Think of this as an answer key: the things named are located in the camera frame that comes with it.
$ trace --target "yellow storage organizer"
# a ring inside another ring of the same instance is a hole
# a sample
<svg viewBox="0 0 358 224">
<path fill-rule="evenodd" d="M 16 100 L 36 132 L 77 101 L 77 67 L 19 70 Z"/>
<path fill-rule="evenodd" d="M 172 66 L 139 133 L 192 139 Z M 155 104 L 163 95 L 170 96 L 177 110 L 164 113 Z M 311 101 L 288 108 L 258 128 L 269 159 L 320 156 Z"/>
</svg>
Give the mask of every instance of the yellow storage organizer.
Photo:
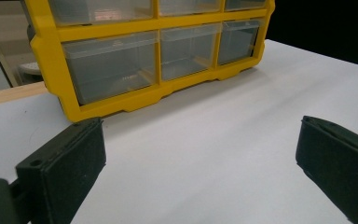
<svg viewBox="0 0 358 224">
<path fill-rule="evenodd" d="M 258 64 L 274 0 L 25 0 L 71 121 L 132 111 Z"/>
</svg>

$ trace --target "clear plastic drawer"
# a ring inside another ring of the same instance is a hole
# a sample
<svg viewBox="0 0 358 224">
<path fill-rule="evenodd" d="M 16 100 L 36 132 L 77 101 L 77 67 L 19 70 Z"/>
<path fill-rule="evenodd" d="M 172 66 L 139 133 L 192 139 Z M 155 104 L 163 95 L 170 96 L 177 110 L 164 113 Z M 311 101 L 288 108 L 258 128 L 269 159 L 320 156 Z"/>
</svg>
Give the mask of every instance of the clear plastic drawer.
<svg viewBox="0 0 358 224">
<path fill-rule="evenodd" d="M 216 33 L 221 23 L 161 30 L 163 80 L 183 77 L 212 65 Z"/>
<path fill-rule="evenodd" d="M 78 102 L 85 105 L 154 84 L 157 41 L 153 31 L 62 44 Z"/>
</svg>

